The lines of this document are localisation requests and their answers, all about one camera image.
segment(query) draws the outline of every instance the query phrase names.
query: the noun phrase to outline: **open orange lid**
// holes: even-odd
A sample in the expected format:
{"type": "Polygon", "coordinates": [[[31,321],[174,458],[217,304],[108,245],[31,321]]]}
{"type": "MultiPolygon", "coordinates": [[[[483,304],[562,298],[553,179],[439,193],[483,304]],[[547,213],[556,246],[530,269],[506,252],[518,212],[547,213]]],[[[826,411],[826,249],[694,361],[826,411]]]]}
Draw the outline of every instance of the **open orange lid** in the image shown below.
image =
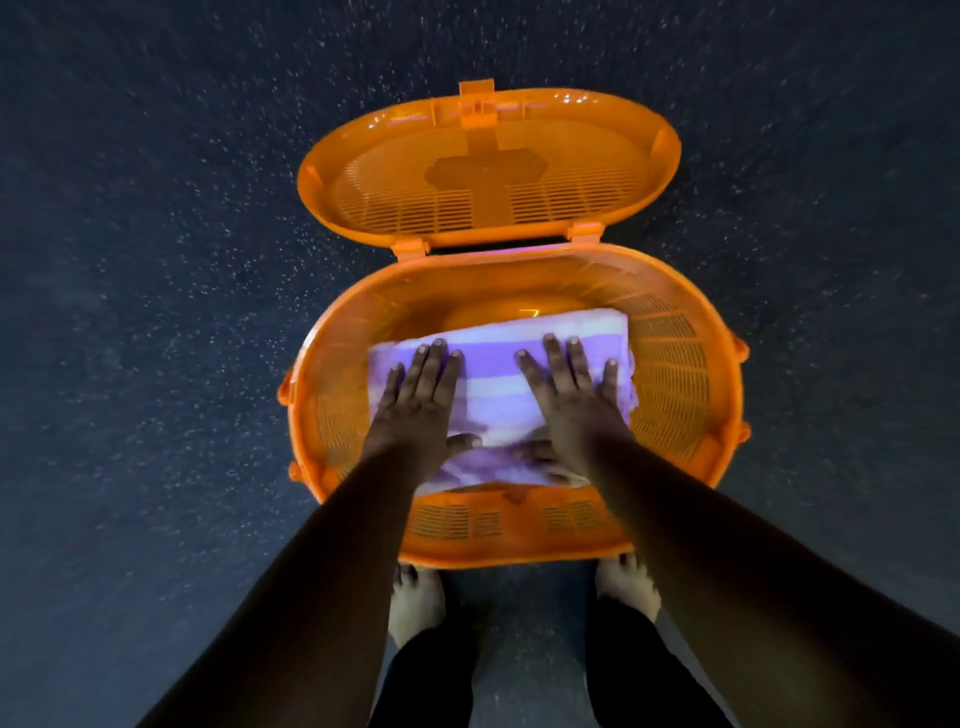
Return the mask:
{"type": "Polygon", "coordinates": [[[640,104],[472,81],[328,134],[297,189],[327,227],[399,254],[606,226],[652,203],[679,163],[677,133],[640,104]]]}

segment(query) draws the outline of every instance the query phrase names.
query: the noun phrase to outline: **striped towel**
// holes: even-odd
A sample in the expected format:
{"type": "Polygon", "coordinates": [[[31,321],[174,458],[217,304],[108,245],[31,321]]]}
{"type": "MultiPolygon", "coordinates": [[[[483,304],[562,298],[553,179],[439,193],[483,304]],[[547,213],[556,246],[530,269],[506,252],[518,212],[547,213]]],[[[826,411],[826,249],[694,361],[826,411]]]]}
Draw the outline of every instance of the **striped towel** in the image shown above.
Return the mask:
{"type": "Polygon", "coordinates": [[[545,468],[518,463],[508,451],[509,446],[530,439],[544,426],[540,408],[516,365],[514,354],[525,349],[545,366],[546,354],[541,340],[546,333],[556,334],[561,341],[579,336],[595,382],[603,375],[607,359],[620,363],[616,404],[626,422],[637,405],[632,382],[634,358],[628,345],[627,317],[611,308],[461,328],[421,339],[377,344],[370,349],[367,392],[371,419],[383,396],[387,374],[398,362],[409,367],[420,344],[443,338],[450,351],[459,349],[464,353],[464,370],[457,382],[449,434],[479,435],[483,438],[483,447],[448,460],[434,478],[420,486],[418,495],[491,481],[554,483],[545,468]]]}

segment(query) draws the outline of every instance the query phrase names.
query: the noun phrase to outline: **black pants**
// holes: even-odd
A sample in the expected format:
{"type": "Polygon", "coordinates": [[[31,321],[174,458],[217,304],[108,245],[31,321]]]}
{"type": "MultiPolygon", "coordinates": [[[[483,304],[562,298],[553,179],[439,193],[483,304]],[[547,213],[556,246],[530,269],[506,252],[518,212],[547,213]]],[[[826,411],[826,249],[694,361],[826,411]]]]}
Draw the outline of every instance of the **black pants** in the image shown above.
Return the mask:
{"type": "MultiPolygon", "coordinates": [[[[420,632],[390,665],[371,728],[467,728],[473,709],[473,651],[462,624],[445,622],[420,632]],[[416,699],[429,692],[430,700],[416,699]]],[[[590,608],[587,689],[602,728],[730,726],[723,711],[674,657],[653,623],[608,597],[590,608]]]]}

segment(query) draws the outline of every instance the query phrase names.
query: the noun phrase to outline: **floor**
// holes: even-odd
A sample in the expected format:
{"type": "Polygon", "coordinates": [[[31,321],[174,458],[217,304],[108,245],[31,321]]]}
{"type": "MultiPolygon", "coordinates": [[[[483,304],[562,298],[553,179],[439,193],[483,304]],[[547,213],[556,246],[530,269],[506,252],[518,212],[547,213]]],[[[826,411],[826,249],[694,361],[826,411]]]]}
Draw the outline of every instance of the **floor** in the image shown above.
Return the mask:
{"type": "MultiPolygon", "coordinates": [[[[462,79],[669,119],[676,180],[607,239],[689,276],[753,349],[723,492],[960,632],[960,6],[290,7],[0,20],[0,723],[134,724],[305,519],[276,387],[390,256],[316,223],[293,174],[339,124],[462,79]]],[[[477,726],[591,725],[588,583],[457,575],[487,616],[477,726]]]]}

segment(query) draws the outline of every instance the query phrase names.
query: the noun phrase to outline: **bare foot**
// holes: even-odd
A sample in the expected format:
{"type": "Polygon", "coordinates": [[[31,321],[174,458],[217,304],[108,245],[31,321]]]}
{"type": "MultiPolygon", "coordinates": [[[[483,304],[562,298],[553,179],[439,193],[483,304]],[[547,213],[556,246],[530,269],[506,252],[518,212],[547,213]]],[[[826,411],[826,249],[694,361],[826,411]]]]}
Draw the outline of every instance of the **bare foot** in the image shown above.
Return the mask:
{"type": "Polygon", "coordinates": [[[397,567],[390,597],[390,636],[403,647],[424,629],[440,626],[446,617],[440,573],[407,564],[397,567]]]}
{"type": "Polygon", "coordinates": [[[632,552],[600,559],[597,564],[597,596],[609,596],[633,607],[650,621],[657,621],[662,603],[646,565],[639,564],[632,552]]]}

